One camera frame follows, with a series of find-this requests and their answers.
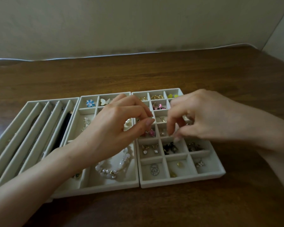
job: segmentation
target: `wooden table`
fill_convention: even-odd
[[[29,100],[179,87],[284,119],[284,63],[228,48],[0,66],[0,134]],[[284,188],[254,147],[213,143],[220,179],[54,200],[28,226],[282,226]]]

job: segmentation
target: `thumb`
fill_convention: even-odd
[[[174,134],[174,141],[180,140],[183,136],[197,136],[196,125],[186,125],[180,127]]]
[[[146,118],[135,125],[133,125],[129,130],[122,133],[122,137],[126,141],[132,142],[134,139],[138,138],[140,135],[144,134],[145,131],[151,129],[152,123],[155,121],[153,118]]]

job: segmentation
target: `person's left hand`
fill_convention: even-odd
[[[135,95],[120,94],[106,105],[91,121],[90,125],[68,146],[76,170],[108,159],[132,141],[151,129],[155,121],[149,108]],[[124,131],[124,123],[129,118],[140,121]]]

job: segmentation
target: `fingernail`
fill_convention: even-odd
[[[155,121],[155,119],[153,119],[153,118],[148,118],[145,124],[146,124],[146,126],[148,127],[148,126],[152,125],[152,123],[153,123],[154,121]]]
[[[179,142],[181,139],[179,138],[179,137],[175,137],[174,138],[174,143],[177,143],[177,142]]]

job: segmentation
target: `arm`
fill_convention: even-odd
[[[117,96],[74,141],[0,187],[0,226],[22,226],[64,181],[150,130],[154,119],[149,116],[149,108],[136,96]],[[129,118],[140,122],[123,131]]]
[[[194,121],[185,125],[187,115]],[[175,133],[175,123],[180,129]],[[171,101],[167,131],[175,140],[195,136],[216,141],[244,141],[262,147],[259,154],[284,185],[284,120],[204,89]]]

